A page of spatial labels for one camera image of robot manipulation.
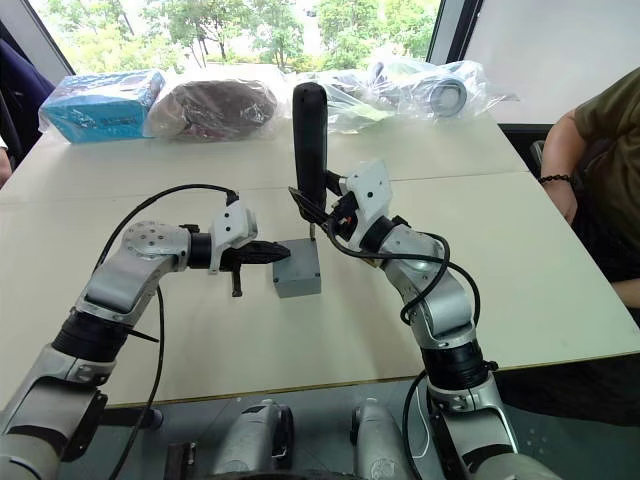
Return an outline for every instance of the plastic bag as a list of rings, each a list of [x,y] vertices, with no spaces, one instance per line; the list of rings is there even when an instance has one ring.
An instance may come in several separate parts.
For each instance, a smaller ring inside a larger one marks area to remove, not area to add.
[[[299,82],[316,82],[327,92],[330,132],[355,133],[393,116],[393,112],[376,108],[368,99],[368,73],[360,70],[329,70],[305,73]]]
[[[368,70],[306,74],[327,91],[329,130],[353,133],[391,116],[432,122],[473,117],[517,99],[487,81],[482,65],[464,60],[436,66],[405,57],[374,61]]]
[[[159,70],[65,77],[41,105],[39,129],[53,124],[74,143],[140,138],[164,83]]]
[[[153,137],[196,141],[270,136],[289,115],[291,86],[274,65],[220,65],[177,76],[145,122]]]

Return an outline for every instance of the wire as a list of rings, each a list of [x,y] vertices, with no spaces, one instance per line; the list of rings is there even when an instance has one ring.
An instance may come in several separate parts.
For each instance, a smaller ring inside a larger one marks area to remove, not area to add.
[[[420,475],[420,471],[416,466],[413,454],[411,453],[411,446],[409,445],[409,408],[411,408],[413,393],[416,391],[416,388],[418,388],[418,384],[426,376],[427,372],[423,370],[418,374],[413,382],[411,382],[411,386],[409,386],[409,390],[407,391],[407,396],[404,398],[404,406],[402,407],[402,448],[404,449],[404,455],[407,457],[407,461],[409,462],[409,468],[416,480],[422,480],[422,475]]]
[[[444,250],[443,258],[434,257],[434,256],[431,256],[431,255],[420,255],[420,254],[410,254],[410,253],[357,252],[355,250],[351,250],[351,249],[345,247],[344,245],[342,245],[338,241],[338,238],[336,237],[336,233],[335,233],[335,219],[330,218],[327,221],[326,226],[327,226],[327,236],[329,237],[329,240],[331,241],[333,246],[336,247],[340,252],[342,252],[345,255],[348,255],[350,257],[361,258],[361,259],[374,259],[374,260],[418,260],[418,261],[423,261],[423,262],[433,262],[433,263],[440,263],[441,264],[440,268],[438,269],[438,272],[436,273],[434,278],[431,280],[431,282],[429,282],[429,284],[418,295],[416,295],[415,298],[413,298],[411,301],[407,302],[405,304],[405,306],[402,308],[402,310],[400,310],[400,318],[402,319],[402,321],[404,323],[406,323],[406,324],[410,323],[409,319],[406,316],[407,312],[410,309],[414,308],[422,300],[424,300],[426,298],[426,296],[430,292],[433,291],[433,289],[436,287],[438,282],[442,279],[442,277],[444,276],[444,274],[447,271],[447,269],[451,268],[452,270],[455,270],[456,272],[461,274],[464,277],[464,279],[469,283],[469,286],[471,287],[471,291],[473,292],[473,303],[474,303],[473,317],[472,318],[473,318],[474,325],[475,326],[478,325],[478,322],[480,321],[480,305],[481,305],[480,304],[480,290],[478,289],[478,285],[476,284],[476,282],[473,279],[473,277],[469,274],[469,272],[467,272],[464,268],[462,268],[461,266],[453,263],[450,260],[451,250],[449,248],[448,242],[444,239],[444,237],[441,237],[439,235],[435,235],[435,234],[432,234],[432,233],[420,232],[420,233],[423,233],[424,235],[428,235],[428,236],[432,237],[433,239],[439,241],[442,244],[442,248]],[[409,409],[411,407],[411,399],[413,398],[414,392],[416,392],[416,389],[418,388],[418,384],[426,376],[427,376],[427,372],[426,372],[426,370],[423,370],[413,380],[413,382],[411,383],[411,386],[409,387],[409,390],[407,391],[407,395],[406,395],[405,400],[404,400],[404,407],[402,409],[402,446],[403,446],[403,449],[404,449],[405,457],[407,458],[407,462],[409,463],[409,468],[411,469],[411,472],[413,473],[413,475],[416,478],[416,480],[422,480],[422,476],[420,475],[420,471],[418,470],[418,467],[416,466],[416,462],[415,462],[414,458],[415,459],[423,458],[427,454],[427,451],[429,450],[429,444],[430,444],[431,437],[429,436],[429,429],[428,429],[428,426],[427,426],[427,421],[426,421],[426,419],[424,417],[424,414],[422,413],[422,410],[420,408],[420,403],[418,403],[418,411],[419,411],[420,417],[422,418],[422,421],[424,423],[425,431],[427,432],[427,443],[425,445],[425,448],[424,448],[424,451],[422,452],[422,454],[414,457],[412,452],[411,452],[411,446],[409,445]],[[427,389],[427,410],[429,412],[431,412],[431,405],[430,405],[430,400],[429,400],[429,391],[428,391],[428,389]]]
[[[230,190],[225,187],[219,187],[218,185],[210,185],[208,183],[189,183],[186,185],[178,185],[177,187],[168,188],[167,190],[163,190],[162,192],[156,193],[155,195],[147,198],[144,202],[142,202],[136,208],[131,210],[131,212],[129,212],[129,214],[122,219],[122,221],[118,224],[118,226],[115,228],[115,230],[107,240],[107,243],[102,249],[102,252],[100,252],[100,257],[98,258],[98,261],[96,262],[95,267],[93,267],[93,270],[95,271],[100,265],[104,263],[109,253],[109,250],[111,250],[111,247],[113,246],[113,243],[118,238],[118,235],[120,235],[120,232],[124,230],[124,228],[129,224],[129,222],[133,219],[133,217],[135,217],[138,213],[140,213],[142,210],[147,208],[149,205],[155,203],[157,200],[161,199],[162,197],[166,197],[167,195],[170,195],[172,193],[179,192],[182,190],[195,190],[195,189],[215,190],[218,192],[226,193],[227,205],[229,205],[234,200],[237,200],[238,198],[238,194],[233,190]]]
[[[144,202],[140,203],[137,207],[131,210],[131,212],[129,212],[129,214],[126,217],[122,219],[122,221],[118,224],[118,226],[115,228],[115,230],[107,240],[107,243],[103,247],[102,252],[100,252],[100,257],[98,258],[98,261],[96,262],[93,268],[93,271],[95,272],[98,269],[98,267],[104,263],[104,261],[107,258],[107,255],[109,254],[109,251],[111,250],[111,247],[113,246],[114,242],[118,238],[118,235],[120,235],[122,230],[124,230],[124,228],[129,224],[129,222],[131,222],[131,220],[138,213],[140,213],[142,210],[147,208],[149,205],[155,203],[157,200],[159,200],[162,197],[166,197],[167,195],[170,195],[172,193],[179,192],[182,190],[194,190],[194,189],[215,190],[218,192],[226,193],[227,205],[230,205],[231,203],[233,203],[235,200],[238,199],[238,194],[233,190],[230,190],[225,187],[219,187],[218,185],[207,184],[207,183],[190,183],[186,185],[178,185],[176,187],[168,188],[159,193],[156,193],[155,195],[147,198]],[[145,403],[142,411],[140,412],[140,415],[138,415],[138,419],[136,420],[135,425],[131,429],[131,433],[129,434],[127,444],[122,450],[122,453],[120,454],[120,458],[118,459],[118,462],[113,468],[111,475],[109,475],[109,480],[115,480],[118,477],[118,475],[120,474],[120,471],[122,470],[122,467],[127,461],[127,457],[129,456],[129,452],[131,451],[131,448],[133,447],[136,437],[138,436],[138,432],[140,431],[142,422],[144,421],[145,417],[148,415],[149,411],[151,410],[151,405],[153,404],[153,400],[156,396],[156,392],[158,391],[158,385],[160,384],[160,377],[162,376],[162,364],[164,362],[164,344],[165,344],[164,298],[162,296],[162,290],[160,289],[160,285],[158,285],[158,287],[156,288],[156,293],[158,294],[160,342],[158,345],[158,364],[156,367],[156,373],[153,380],[153,386],[151,387],[151,392],[149,393],[149,398],[147,399],[147,402]]]
[[[434,257],[434,256],[431,256],[431,255],[421,255],[421,254],[418,254],[418,253],[357,252],[355,250],[351,250],[351,249],[345,247],[344,245],[342,245],[338,241],[338,238],[336,237],[336,232],[335,232],[335,220],[334,219],[329,219],[329,221],[327,221],[326,225],[327,225],[327,236],[329,237],[329,240],[331,241],[333,246],[336,247],[336,249],[338,249],[340,252],[342,252],[345,255],[348,255],[350,257],[367,259],[367,260],[368,259],[373,259],[373,260],[418,260],[418,261],[422,261],[422,262],[432,262],[432,263],[440,263],[441,264],[440,268],[438,269],[438,272],[433,277],[433,280],[431,280],[431,282],[429,282],[429,284],[414,299],[412,299],[410,302],[407,302],[407,304],[402,308],[402,310],[400,310],[400,318],[407,325],[409,325],[409,323],[410,323],[409,319],[406,318],[407,311],[410,308],[413,308],[413,306],[417,305],[422,300],[424,300],[425,297],[429,293],[431,293],[431,291],[433,291],[433,289],[436,287],[438,282],[444,276],[447,268],[451,268],[451,269],[457,271],[458,273],[460,273],[464,277],[464,279],[469,283],[469,286],[471,287],[471,291],[473,292],[473,297],[474,297],[473,323],[475,325],[478,325],[478,322],[480,320],[480,291],[478,289],[478,285],[473,280],[473,277],[469,274],[469,272],[467,272],[464,268],[462,268],[459,265],[456,265],[455,263],[453,263],[452,261],[449,260],[449,258],[450,258],[449,244],[443,237],[441,237],[439,235],[432,234],[432,233],[423,233],[423,235],[428,235],[428,236],[434,238],[435,240],[439,241],[442,244],[442,247],[444,249],[444,255],[443,255],[444,258]]]
[[[129,452],[133,447],[134,442],[136,441],[136,437],[138,436],[138,432],[140,431],[140,427],[142,425],[143,420],[151,410],[151,404],[153,403],[153,399],[156,396],[156,392],[158,391],[158,385],[160,384],[160,377],[162,376],[162,364],[164,362],[164,298],[162,297],[162,290],[160,289],[160,285],[156,288],[156,293],[158,294],[158,310],[160,313],[160,344],[158,346],[158,365],[156,367],[156,376],[153,380],[153,387],[151,387],[151,392],[149,393],[149,398],[147,399],[147,403],[145,403],[142,412],[138,416],[138,420],[136,424],[131,429],[131,433],[129,434],[129,439],[127,440],[127,444],[122,450],[120,454],[120,458],[118,459],[118,463],[113,467],[113,471],[111,475],[109,475],[109,480],[115,480],[118,478],[122,467],[127,461],[127,457],[129,456]]]
[[[422,420],[422,425],[424,426],[424,433],[427,436],[427,440],[425,441],[424,449],[420,455],[413,455],[414,459],[424,458],[429,451],[429,445],[431,443],[431,433],[429,432],[429,425],[427,424],[427,419],[422,412],[422,406],[420,405],[420,389],[416,388],[416,402],[418,402],[418,414],[420,415],[420,419]]]

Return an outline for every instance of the tree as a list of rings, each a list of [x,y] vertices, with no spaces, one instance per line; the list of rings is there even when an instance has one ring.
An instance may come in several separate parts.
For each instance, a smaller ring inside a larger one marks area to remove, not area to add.
[[[111,25],[97,33],[79,31],[73,35],[73,43],[67,41],[61,47],[79,73],[170,67],[180,70],[178,52],[166,39],[157,35],[126,40],[120,35],[119,29]]]
[[[296,20],[293,0],[251,0],[253,46],[262,58],[280,68],[302,54],[303,28]]]
[[[436,21],[433,0],[386,0],[384,14],[389,39],[402,55],[425,57]]]
[[[123,36],[134,35],[120,0],[48,0],[47,12],[64,32],[90,28],[94,33],[117,25]]]
[[[327,68],[356,68],[378,42],[378,0],[321,0],[318,27]]]
[[[171,39],[191,48],[196,59],[193,44],[197,43],[203,67],[209,53],[205,41],[216,43],[226,61],[228,42],[240,34],[249,14],[243,0],[149,0],[145,10],[156,31],[167,28]]]
[[[60,48],[78,73],[178,65],[179,51],[166,35],[134,35],[118,0],[48,0],[47,20],[60,34]]]

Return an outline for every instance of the black screwdriver handle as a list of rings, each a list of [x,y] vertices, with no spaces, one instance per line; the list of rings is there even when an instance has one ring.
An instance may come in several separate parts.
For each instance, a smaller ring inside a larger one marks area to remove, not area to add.
[[[293,90],[293,146],[298,190],[324,211],[327,203],[327,93],[317,83]],[[302,217],[313,218],[302,209]]]

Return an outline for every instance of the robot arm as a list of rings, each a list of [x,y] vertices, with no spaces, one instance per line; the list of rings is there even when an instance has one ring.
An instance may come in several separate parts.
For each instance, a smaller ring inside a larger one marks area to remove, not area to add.
[[[296,87],[293,102],[294,107],[300,103],[307,109],[310,105],[326,109],[317,85]],[[319,112],[305,113],[322,118]],[[307,137],[313,137],[314,129],[316,136],[326,135],[302,115],[294,115],[296,129],[310,130]],[[320,225],[343,253],[381,268],[402,296],[403,321],[411,327],[424,361],[434,444],[445,476],[484,480],[499,471],[504,476],[495,478],[527,474],[531,479],[557,479],[535,460],[518,455],[491,373],[497,365],[483,359],[476,338],[479,301],[472,313],[462,285],[448,269],[440,271],[443,264],[453,267],[446,241],[414,231],[400,217],[387,217],[391,188],[382,162],[362,165],[340,177],[326,170],[326,159],[320,164],[318,158],[322,157],[312,153],[296,158],[297,169],[306,170],[298,171],[298,179],[315,174],[316,184],[338,196],[331,213],[324,211],[317,193],[307,192],[300,181],[299,189],[290,188],[290,193],[304,219]]]
[[[0,478],[55,478],[61,460],[82,455],[107,402],[98,387],[109,379],[127,336],[151,339],[133,329],[160,278],[187,267],[235,276],[242,263],[289,255],[282,246],[253,241],[256,235],[253,214],[239,200],[214,219],[208,233],[153,221],[128,227],[118,251],[93,273],[4,409]]]

